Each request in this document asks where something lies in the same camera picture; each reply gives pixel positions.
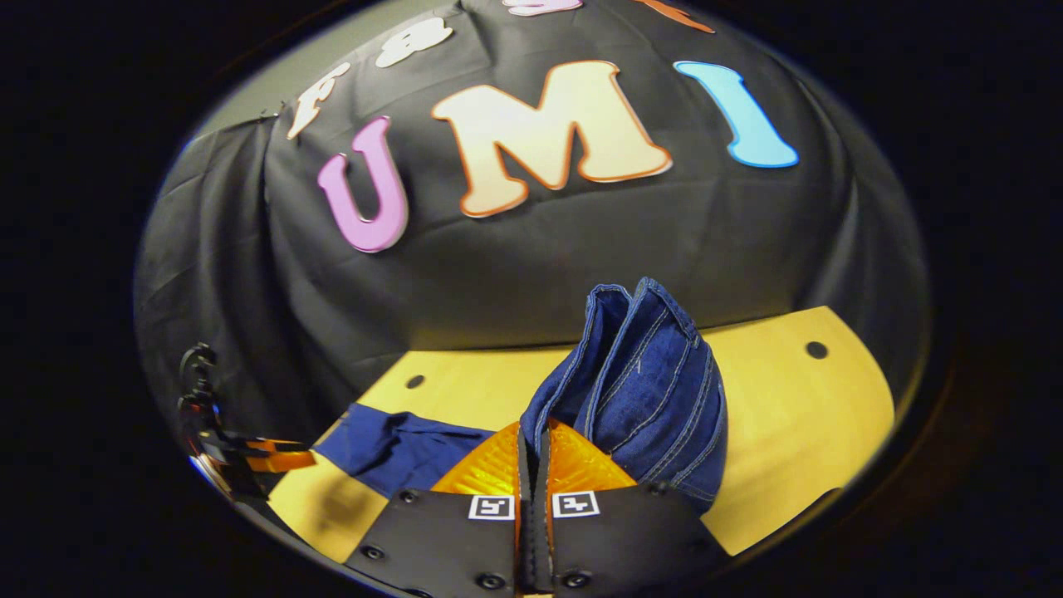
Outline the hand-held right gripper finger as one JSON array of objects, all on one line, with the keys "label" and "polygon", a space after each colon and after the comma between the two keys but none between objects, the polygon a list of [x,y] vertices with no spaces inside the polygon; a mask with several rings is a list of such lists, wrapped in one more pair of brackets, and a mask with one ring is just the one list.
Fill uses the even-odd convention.
[{"label": "hand-held right gripper finger", "polygon": [[401,488],[345,567],[398,594],[520,595],[528,482],[525,443],[512,423],[435,484]]},{"label": "hand-held right gripper finger", "polygon": [[557,420],[532,459],[532,590],[676,593],[729,556],[675,486],[637,483]]}]

